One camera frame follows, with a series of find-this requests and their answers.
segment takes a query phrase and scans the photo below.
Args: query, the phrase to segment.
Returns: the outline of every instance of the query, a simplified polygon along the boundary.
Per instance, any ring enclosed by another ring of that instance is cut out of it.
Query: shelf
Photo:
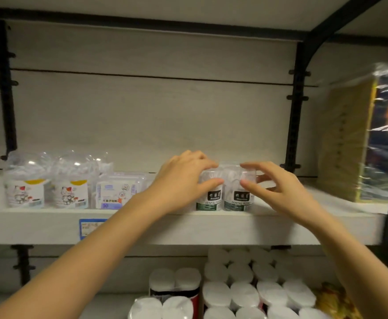
[[[76,244],[79,220],[109,218],[111,210],[6,208],[0,171],[0,244]],[[356,204],[313,187],[313,196],[362,243],[380,243],[388,204]],[[276,214],[256,198],[251,213],[178,212],[156,222],[141,244],[159,245],[316,245],[307,229]]]
[[[0,294],[0,304],[9,296],[9,294]],[[98,294],[86,306],[80,319],[126,318],[133,301],[139,296],[139,294]]]

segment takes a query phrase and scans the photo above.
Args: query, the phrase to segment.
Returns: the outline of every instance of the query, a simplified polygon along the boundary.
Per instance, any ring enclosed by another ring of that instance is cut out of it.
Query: barcode
[[[87,201],[77,202],[74,204],[75,208],[86,206]]]
[[[34,206],[37,206],[37,205],[42,205],[42,200],[38,200],[36,202],[30,202],[29,203],[30,207],[34,207]]]

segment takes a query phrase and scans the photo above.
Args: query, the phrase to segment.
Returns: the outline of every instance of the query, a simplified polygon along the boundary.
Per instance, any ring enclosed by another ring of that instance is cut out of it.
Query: upper shelf
[[[349,0],[0,0],[0,8],[310,31]],[[340,32],[388,37],[388,0]]]
[[[18,209],[5,205],[0,171],[0,244],[76,244],[79,220],[107,219],[112,210]],[[380,242],[387,204],[356,204],[315,188],[313,196],[362,243]],[[316,245],[307,229],[277,215],[256,198],[252,213],[178,212],[155,223],[141,238],[160,245]]]

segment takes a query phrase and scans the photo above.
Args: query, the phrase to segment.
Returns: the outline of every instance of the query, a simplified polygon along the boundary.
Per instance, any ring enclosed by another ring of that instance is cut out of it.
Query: person's right hand
[[[244,189],[263,199],[277,212],[309,229],[323,225],[331,217],[308,193],[295,174],[273,162],[245,162],[241,166],[262,171],[264,175],[257,176],[257,182],[272,180],[276,183],[276,187],[263,188],[248,180],[240,181]]]

